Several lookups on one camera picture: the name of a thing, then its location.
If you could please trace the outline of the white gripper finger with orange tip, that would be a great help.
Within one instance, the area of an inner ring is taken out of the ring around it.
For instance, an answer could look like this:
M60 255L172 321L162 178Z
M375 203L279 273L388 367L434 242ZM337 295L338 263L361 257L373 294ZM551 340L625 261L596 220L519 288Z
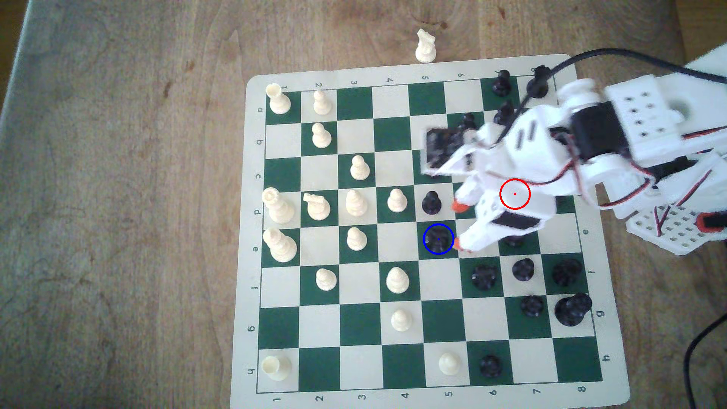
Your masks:
M466 250L476 252L482 250L500 239L509 236L523 236L534 231L534 227L530 228L514 228L499 225L483 218L465 219L472 221L471 225L467 225L467 229L458 234L453 241L453 249Z
M477 172L469 175L465 182L455 191L452 210L455 213L467 211L475 206L486 189L495 184L495 178L487 172Z

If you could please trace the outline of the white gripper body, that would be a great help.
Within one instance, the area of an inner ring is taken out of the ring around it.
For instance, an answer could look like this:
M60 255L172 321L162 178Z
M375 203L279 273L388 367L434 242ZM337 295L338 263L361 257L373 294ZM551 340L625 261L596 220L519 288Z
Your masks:
M477 131L475 163L484 184L477 221L534 230L555 215L555 196L576 189L571 154L551 135L570 115L565 107L527 109L499 143L504 126L488 122Z

